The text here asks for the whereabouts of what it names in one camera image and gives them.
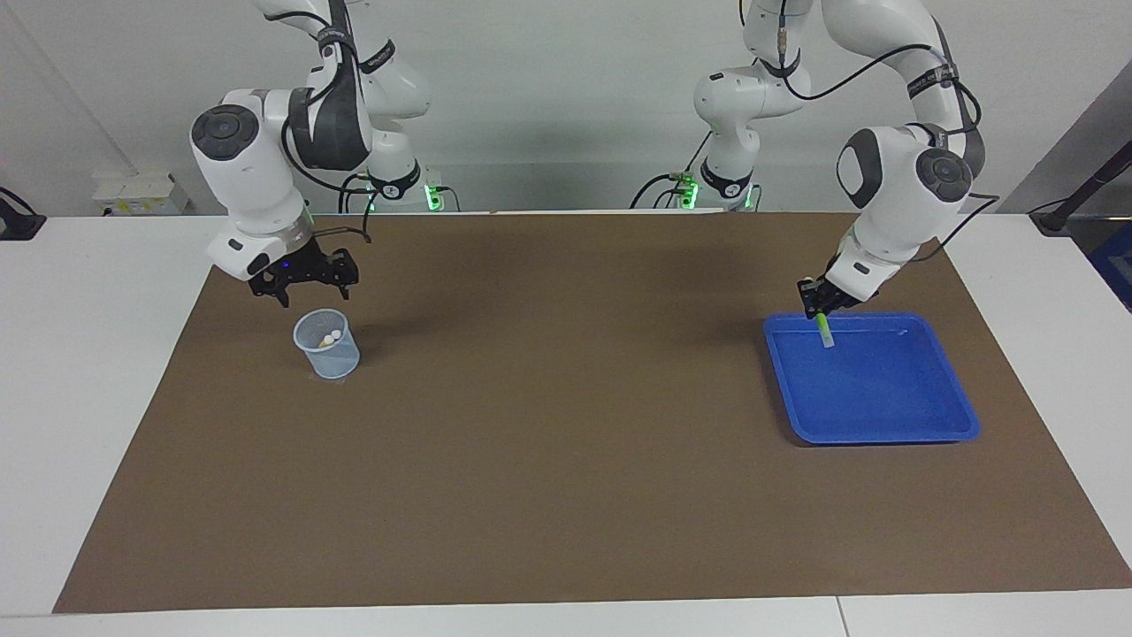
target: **table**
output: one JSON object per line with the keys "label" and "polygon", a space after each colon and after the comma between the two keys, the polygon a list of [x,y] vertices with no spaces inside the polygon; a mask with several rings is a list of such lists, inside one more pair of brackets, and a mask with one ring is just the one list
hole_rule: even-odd
{"label": "table", "polygon": [[[1132,623],[1132,591],[42,617],[161,380],[221,223],[53,218],[35,241],[0,246],[0,635],[1029,636],[1124,635]],[[1129,559],[1132,315],[1071,240],[1040,236],[1024,217],[979,218],[947,251]]]}

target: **blue tray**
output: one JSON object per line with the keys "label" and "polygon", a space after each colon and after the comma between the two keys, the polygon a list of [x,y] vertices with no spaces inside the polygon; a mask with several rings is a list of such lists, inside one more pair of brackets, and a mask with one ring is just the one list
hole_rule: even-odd
{"label": "blue tray", "polygon": [[915,313],[779,313],[763,326],[794,431],[814,445],[961,442],[979,422],[947,358]]}

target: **brown mat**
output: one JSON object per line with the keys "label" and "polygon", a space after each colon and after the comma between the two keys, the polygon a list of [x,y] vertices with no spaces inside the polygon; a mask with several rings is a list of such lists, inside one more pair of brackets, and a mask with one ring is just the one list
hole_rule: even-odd
{"label": "brown mat", "polygon": [[[865,309],[927,318],[983,436],[792,436],[762,320],[851,221],[384,217],[290,310],[214,270],[55,612],[1132,587],[946,257]],[[320,305],[345,381],[291,344]]]}

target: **black cable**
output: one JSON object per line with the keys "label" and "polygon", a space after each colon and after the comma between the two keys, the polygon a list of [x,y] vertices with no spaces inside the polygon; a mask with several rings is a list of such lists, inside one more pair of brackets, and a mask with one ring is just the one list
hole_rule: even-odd
{"label": "black cable", "polygon": [[947,234],[946,239],[944,239],[934,250],[932,250],[932,253],[929,253],[927,256],[924,256],[924,257],[920,257],[920,258],[914,258],[914,259],[909,260],[908,262],[924,262],[925,260],[931,260],[932,257],[934,257],[935,255],[937,255],[941,251],[943,251],[943,248],[947,247],[947,243],[950,243],[951,240],[954,239],[955,235],[959,234],[959,232],[963,227],[966,227],[968,223],[970,223],[971,221],[974,221],[976,216],[978,216],[979,214],[981,214],[983,210],[985,210],[986,208],[988,208],[988,207],[993,206],[994,204],[998,203],[1000,200],[1002,200],[1002,197],[1000,197],[998,195],[980,195],[978,192],[971,192],[969,196],[971,198],[976,198],[976,199],[986,199],[987,203],[980,205],[979,207],[975,208],[975,212],[968,214],[967,218],[964,218],[962,223],[960,223],[954,230],[951,231],[950,234]]}
{"label": "black cable", "polygon": [[452,192],[453,198],[456,199],[456,212],[464,212],[464,208],[460,205],[460,192],[456,191],[452,186],[438,186],[436,188],[437,192]]}
{"label": "black cable", "polygon": [[668,179],[669,181],[675,181],[675,179],[672,179],[668,174],[658,174],[658,175],[653,177],[652,179],[650,179],[648,183],[645,183],[640,190],[637,190],[637,195],[635,197],[633,197],[633,203],[629,204],[629,209],[633,209],[633,208],[636,207],[636,204],[641,201],[641,197],[643,197],[644,193],[649,191],[649,188],[652,188],[653,186],[655,186],[657,183],[660,183],[661,181],[663,181],[666,179]]}
{"label": "black cable", "polygon": [[763,203],[763,187],[761,183],[755,183],[752,186],[752,188],[758,188],[758,198],[755,199],[755,209],[754,209],[754,212],[758,212],[758,206]]}
{"label": "black cable", "polygon": [[[700,158],[700,153],[702,153],[703,149],[704,149],[704,146],[707,145],[707,139],[711,139],[711,132],[712,131],[709,130],[707,135],[704,135],[704,140],[700,141],[700,147],[696,148],[696,152],[692,155],[692,158],[688,160],[688,165],[684,166],[684,172],[691,172],[692,171],[692,165],[696,163],[697,158]],[[668,197],[668,201],[664,203],[664,207],[669,207],[671,205],[672,205],[672,196]]]}
{"label": "black cable", "polygon": [[700,141],[700,147],[696,148],[696,153],[688,160],[688,165],[684,166],[684,172],[692,170],[692,164],[696,163],[696,158],[700,157],[700,153],[702,153],[704,150],[704,146],[707,145],[707,139],[711,139],[711,130],[707,131],[707,135],[704,135],[704,140]]}
{"label": "black cable", "polygon": [[288,18],[310,18],[317,21],[318,24],[323,25],[324,27],[329,28],[331,26],[331,23],[326,21],[326,18],[316,14],[311,14],[310,11],[286,11],[283,14],[277,14],[274,16],[264,16],[264,17],[267,18],[267,21],[269,23],[285,20]]}
{"label": "black cable", "polygon": [[1057,199],[1056,201],[1049,201],[1049,203],[1047,203],[1047,204],[1041,204],[1041,205],[1039,205],[1038,207],[1036,207],[1036,208],[1034,208],[1034,209],[1031,209],[1031,210],[1029,210],[1029,212],[1023,212],[1022,214],[1023,214],[1023,215],[1029,215],[1029,214],[1034,214],[1035,212],[1038,212],[1038,210],[1040,210],[1040,209],[1045,209],[1045,208],[1047,208],[1047,207],[1052,207],[1052,206],[1055,206],[1055,205],[1061,205],[1061,204],[1063,204],[1063,203],[1065,203],[1065,201],[1070,200],[1071,198],[1072,198],[1072,197],[1065,197],[1064,199]]}
{"label": "black cable", "polygon": [[319,231],[315,232],[311,235],[315,236],[316,239],[320,239],[323,236],[333,236],[334,234],[345,234],[345,233],[361,234],[361,238],[366,239],[367,243],[372,243],[374,242],[374,239],[369,234],[367,234],[365,230],[359,230],[357,227],[351,227],[349,225],[338,225],[336,227],[327,227],[326,230],[319,230]]}
{"label": "black cable", "polygon": [[671,190],[664,190],[663,192],[661,192],[661,193],[660,193],[660,195],[659,195],[659,196],[657,197],[657,200],[655,200],[655,201],[653,201],[653,204],[652,204],[652,207],[653,207],[653,209],[660,209],[660,199],[664,198],[664,195],[671,195],[671,196],[670,196],[670,197],[668,198],[668,203],[667,203],[667,204],[664,204],[664,207],[666,207],[666,208],[668,208],[668,207],[671,207],[671,205],[672,205],[672,196],[676,196],[676,195],[679,195],[679,193],[680,193],[680,190],[679,190],[679,188],[672,188]]}
{"label": "black cable", "polygon": [[374,203],[377,201],[377,190],[369,196],[369,200],[366,201],[366,213],[361,215],[361,233],[366,236],[366,242],[369,242],[369,210],[374,209]]}
{"label": "black cable", "polygon": [[350,212],[351,195],[346,192],[346,188],[349,188],[350,183],[353,183],[354,180],[361,178],[362,177],[360,174],[351,174],[350,177],[346,177],[344,181],[342,181],[342,187],[338,189],[338,214],[346,214],[348,212]]}
{"label": "black cable", "polygon": [[955,130],[944,130],[944,135],[966,135],[967,132],[975,131],[978,129],[979,124],[983,123],[983,104],[979,103],[979,98],[975,96],[975,93],[971,93],[971,89],[968,88],[966,84],[958,79],[955,80],[955,87],[959,88],[959,92],[962,95],[966,95],[967,98],[971,101],[971,106],[975,107],[975,119],[962,128],[957,128]]}
{"label": "black cable", "polygon": [[20,197],[19,195],[17,195],[16,192],[12,192],[11,190],[9,190],[8,188],[5,188],[3,186],[0,186],[0,192],[3,192],[3,193],[5,193],[5,195],[6,195],[6,196],[7,196],[7,197],[8,197],[9,199],[11,199],[11,200],[16,201],[16,203],[17,203],[17,204],[19,204],[19,205],[20,205],[22,207],[26,208],[26,209],[27,209],[27,212],[31,212],[32,214],[35,214],[35,215],[38,215],[38,213],[37,213],[37,212],[35,212],[35,208],[33,208],[33,207],[32,207],[31,205],[28,205],[28,203],[27,203],[27,201],[25,201],[25,200],[24,200],[24,199],[23,199],[23,198],[22,198],[22,197]]}
{"label": "black cable", "polygon": [[[887,53],[881,55],[880,58],[873,60],[872,62],[868,62],[867,64],[860,67],[859,69],[857,69],[856,72],[854,72],[849,77],[847,77],[847,78],[842,79],[841,81],[834,84],[833,87],[827,88],[825,91],[822,91],[821,93],[817,93],[815,95],[803,95],[801,93],[798,93],[797,91],[795,91],[794,86],[790,84],[790,76],[789,75],[782,76],[782,81],[786,84],[787,91],[789,91],[791,95],[794,95],[795,97],[797,97],[797,98],[799,98],[799,100],[801,100],[804,102],[813,102],[814,100],[821,100],[822,97],[829,96],[831,93],[843,88],[847,84],[849,84],[850,81],[857,79],[861,75],[865,75],[867,71],[869,71],[876,64],[880,64],[880,63],[884,62],[884,60],[887,60],[889,58],[891,58],[893,55],[899,55],[900,53],[907,53],[908,51],[915,51],[915,50],[931,51],[932,46],[929,46],[927,44],[904,44],[903,46],[899,46],[897,49],[893,49],[893,50],[889,51]],[[786,68],[786,53],[779,53],[779,66],[781,68]]]}

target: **green pen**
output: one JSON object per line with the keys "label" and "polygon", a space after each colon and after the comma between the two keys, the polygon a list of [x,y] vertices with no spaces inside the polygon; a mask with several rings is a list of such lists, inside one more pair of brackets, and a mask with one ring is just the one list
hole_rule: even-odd
{"label": "green pen", "polygon": [[825,313],[817,312],[817,332],[822,335],[822,345],[825,350],[833,347],[833,333],[830,330],[830,320],[825,317]]}

